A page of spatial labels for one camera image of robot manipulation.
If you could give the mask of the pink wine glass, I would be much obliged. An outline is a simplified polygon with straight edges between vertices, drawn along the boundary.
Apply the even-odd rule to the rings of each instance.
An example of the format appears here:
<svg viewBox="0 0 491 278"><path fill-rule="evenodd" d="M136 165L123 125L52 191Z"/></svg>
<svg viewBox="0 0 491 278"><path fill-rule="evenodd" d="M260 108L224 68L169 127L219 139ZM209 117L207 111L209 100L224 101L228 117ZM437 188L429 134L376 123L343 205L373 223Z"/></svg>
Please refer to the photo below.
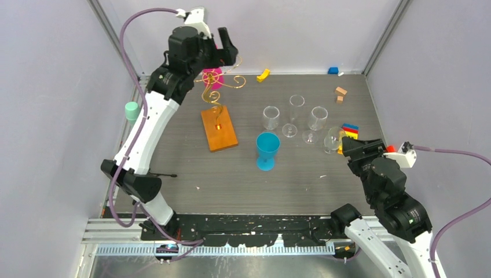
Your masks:
<svg viewBox="0 0 491 278"><path fill-rule="evenodd" d="M223 84L223 72L220 68L203 70L203 83L211 86L211 90L218 90Z"/></svg>

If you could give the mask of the clear ribbed wine glass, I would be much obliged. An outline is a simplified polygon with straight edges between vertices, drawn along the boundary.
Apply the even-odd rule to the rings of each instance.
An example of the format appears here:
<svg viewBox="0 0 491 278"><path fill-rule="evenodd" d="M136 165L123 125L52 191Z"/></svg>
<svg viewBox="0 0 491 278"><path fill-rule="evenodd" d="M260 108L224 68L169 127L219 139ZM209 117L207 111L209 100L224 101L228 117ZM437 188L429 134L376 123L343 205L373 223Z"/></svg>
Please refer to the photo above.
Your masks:
<svg viewBox="0 0 491 278"><path fill-rule="evenodd" d="M328 111L326 108L314 107L307 119L308 129L302 133L302 139L307 144L315 144L318 141L317 132L322 130L327 122Z"/></svg>

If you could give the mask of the clear flute glass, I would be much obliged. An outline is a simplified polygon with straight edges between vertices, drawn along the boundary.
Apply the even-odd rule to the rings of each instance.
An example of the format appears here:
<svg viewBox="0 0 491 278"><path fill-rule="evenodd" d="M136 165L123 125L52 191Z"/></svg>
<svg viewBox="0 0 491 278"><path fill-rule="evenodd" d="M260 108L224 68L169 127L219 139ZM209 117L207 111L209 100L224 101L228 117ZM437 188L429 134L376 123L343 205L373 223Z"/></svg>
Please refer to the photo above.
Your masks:
<svg viewBox="0 0 491 278"><path fill-rule="evenodd" d="M287 138L295 137L298 128L295 125L296 120L305 104L305 99L299 94L294 94L289 99L289 121L282 127L282 134Z"/></svg>

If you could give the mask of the blue wine glass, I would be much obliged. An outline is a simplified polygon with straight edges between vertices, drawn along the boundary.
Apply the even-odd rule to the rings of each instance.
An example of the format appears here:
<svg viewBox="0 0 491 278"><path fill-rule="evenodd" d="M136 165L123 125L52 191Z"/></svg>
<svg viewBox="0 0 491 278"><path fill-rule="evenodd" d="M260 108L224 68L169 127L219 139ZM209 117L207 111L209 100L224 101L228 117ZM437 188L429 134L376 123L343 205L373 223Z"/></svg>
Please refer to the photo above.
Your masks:
<svg viewBox="0 0 491 278"><path fill-rule="evenodd" d="M275 166L275 156L280 148L280 139L271 132L261 133L256 139L256 165L262 171L270 171Z"/></svg>

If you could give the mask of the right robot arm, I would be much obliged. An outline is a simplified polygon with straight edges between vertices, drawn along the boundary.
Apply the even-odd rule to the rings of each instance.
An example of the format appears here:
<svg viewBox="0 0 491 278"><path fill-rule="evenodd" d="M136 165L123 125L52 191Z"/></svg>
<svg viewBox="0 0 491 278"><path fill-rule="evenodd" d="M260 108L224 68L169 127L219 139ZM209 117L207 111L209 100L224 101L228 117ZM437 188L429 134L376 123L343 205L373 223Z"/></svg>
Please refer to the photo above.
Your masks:
<svg viewBox="0 0 491 278"><path fill-rule="evenodd" d="M351 204L330 214L333 235L348 237L383 273L384 277L445 277L436 250L431 247L432 224L424 206L406 192L403 169L413 167L417 154L405 142L392 151L381 139L342 138L348 167L362 183L364 195L379 223L401 249L405 261L375 234L368 221Z"/></svg>

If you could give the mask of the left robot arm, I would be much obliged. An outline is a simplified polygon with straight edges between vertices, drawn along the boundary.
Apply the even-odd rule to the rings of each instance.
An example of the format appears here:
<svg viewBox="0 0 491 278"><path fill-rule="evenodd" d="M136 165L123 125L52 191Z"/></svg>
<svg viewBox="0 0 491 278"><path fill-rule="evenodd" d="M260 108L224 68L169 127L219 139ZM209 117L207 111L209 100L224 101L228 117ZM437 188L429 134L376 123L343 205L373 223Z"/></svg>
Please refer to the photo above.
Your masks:
<svg viewBox="0 0 491 278"><path fill-rule="evenodd" d="M112 159L102 161L102 172L156 222L155 232L164 240L177 234L175 211L160 192L162 181L149 173L152 155L170 119L181 106L195 79L206 69L234 65L238 49L227 28L218 29L222 48L213 36L194 27L177 27L168 38L164 63L151 74L142 99L142 110L127 141Z"/></svg>

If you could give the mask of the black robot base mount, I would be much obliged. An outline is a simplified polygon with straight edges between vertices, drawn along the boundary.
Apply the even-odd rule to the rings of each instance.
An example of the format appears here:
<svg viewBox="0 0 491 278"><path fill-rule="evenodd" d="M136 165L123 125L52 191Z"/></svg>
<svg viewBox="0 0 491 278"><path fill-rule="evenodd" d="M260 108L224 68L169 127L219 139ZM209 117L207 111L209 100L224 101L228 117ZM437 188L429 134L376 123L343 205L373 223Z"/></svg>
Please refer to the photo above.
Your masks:
<svg viewBox="0 0 491 278"><path fill-rule="evenodd" d="M306 215L177 214L167 225L145 220L140 227L143 241L173 242L174 247L161 247L160 253L175 253L183 246L197 251L199 247L273 247L278 242L286 248L315 248L347 239L329 218Z"/></svg>

